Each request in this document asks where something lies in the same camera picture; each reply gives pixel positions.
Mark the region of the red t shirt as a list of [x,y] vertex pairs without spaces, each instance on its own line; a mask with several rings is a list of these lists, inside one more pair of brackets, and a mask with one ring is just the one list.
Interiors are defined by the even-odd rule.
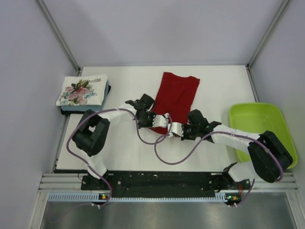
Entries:
[[158,115],[168,113],[173,122],[186,124],[200,80],[164,72],[152,109]]

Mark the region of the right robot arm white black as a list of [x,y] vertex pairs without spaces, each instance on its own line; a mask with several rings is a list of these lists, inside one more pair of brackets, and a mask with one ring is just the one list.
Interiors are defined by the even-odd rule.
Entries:
[[175,123],[173,132],[182,140],[201,138],[215,144],[223,144],[250,156],[246,162],[236,162],[224,169],[222,177],[226,188],[235,188],[240,181],[261,178],[274,183],[283,178],[283,173],[293,163],[293,158],[279,138],[271,131],[261,134],[244,132],[208,122],[199,110],[187,114],[187,123]]

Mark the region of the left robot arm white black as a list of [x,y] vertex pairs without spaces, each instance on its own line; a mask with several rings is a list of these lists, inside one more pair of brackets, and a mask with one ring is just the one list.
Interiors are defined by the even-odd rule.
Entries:
[[[154,104],[155,101],[150,96],[143,94],[140,99],[128,100],[117,108],[99,112],[89,109],[83,114],[66,146],[70,154],[86,164],[87,171],[92,176],[91,183],[97,189],[103,189],[108,184],[108,178],[105,175],[107,168],[102,161],[101,151],[109,128],[126,121],[135,121],[139,128],[152,127],[153,119],[156,117],[156,114],[151,111]],[[70,141],[73,141],[80,149],[80,155],[68,148]]]

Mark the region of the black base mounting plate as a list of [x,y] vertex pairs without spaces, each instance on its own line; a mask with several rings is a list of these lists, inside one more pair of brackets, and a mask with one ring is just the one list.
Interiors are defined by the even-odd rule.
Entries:
[[222,190],[249,188],[249,180],[235,182],[223,172],[107,171],[103,179],[88,174],[81,184],[82,190],[112,190],[116,198],[213,197]]

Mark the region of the white floral folded t shirt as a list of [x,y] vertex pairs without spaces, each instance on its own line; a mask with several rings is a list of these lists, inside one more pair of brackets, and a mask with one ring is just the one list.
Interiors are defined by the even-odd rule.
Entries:
[[104,100],[108,76],[66,76],[56,106],[101,105]]

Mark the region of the right corner aluminium post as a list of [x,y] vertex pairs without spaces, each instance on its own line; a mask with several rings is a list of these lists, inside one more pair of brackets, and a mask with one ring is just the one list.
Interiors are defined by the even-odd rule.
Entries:
[[254,63],[257,61],[258,57],[260,56],[261,52],[264,50],[265,46],[269,42],[270,38],[272,37],[274,31],[276,30],[278,24],[281,22],[283,16],[285,15],[286,11],[288,10],[291,0],[283,0],[279,9],[277,10],[275,16],[273,17],[271,23],[269,24],[266,32],[264,33],[262,39],[260,40],[255,52],[253,53],[250,61],[246,65],[248,69],[251,69]]

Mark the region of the corner aluminium post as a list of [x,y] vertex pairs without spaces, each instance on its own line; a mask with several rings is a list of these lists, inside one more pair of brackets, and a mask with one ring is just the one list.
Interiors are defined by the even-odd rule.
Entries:
[[52,17],[47,5],[43,0],[35,0],[35,3],[38,5],[40,11],[42,12],[45,20],[47,21],[50,30],[52,31],[55,39],[57,40],[58,44],[60,45],[62,51],[64,52],[65,56],[67,57],[68,61],[72,65],[73,69],[78,73],[80,71],[80,66],[78,65],[76,59],[74,58],[67,42],[65,41],[60,29],[58,28],[54,18]]
[[248,69],[251,69],[254,63],[257,61],[258,57],[260,56],[261,52],[264,50],[265,46],[269,42],[270,38],[272,37],[274,31],[276,30],[278,24],[281,22],[283,16],[285,15],[286,11],[288,10],[291,0],[283,0],[279,9],[277,10],[275,16],[273,17],[271,23],[269,24],[266,32],[264,33],[262,39],[260,40],[255,52],[253,53],[250,61],[246,65]]

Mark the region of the left corner aluminium post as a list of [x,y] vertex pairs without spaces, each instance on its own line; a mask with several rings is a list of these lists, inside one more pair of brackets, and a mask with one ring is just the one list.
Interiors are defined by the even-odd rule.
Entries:
[[45,20],[47,21],[50,30],[52,31],[55,39],[57,40],[58,44],[60,45],[62,51],[64,52],[65,56],[67,57],[68,61],[72,65],[73,69],[78,73],[80,71],[80,66],[78,65],[76,59],[74,58],[67,42],[65,41],[60,29],[58,28],[54,18],[52,17],[47,5],[43,0],[35,0],[35,3],[38,5],[40,11],[42,12]]

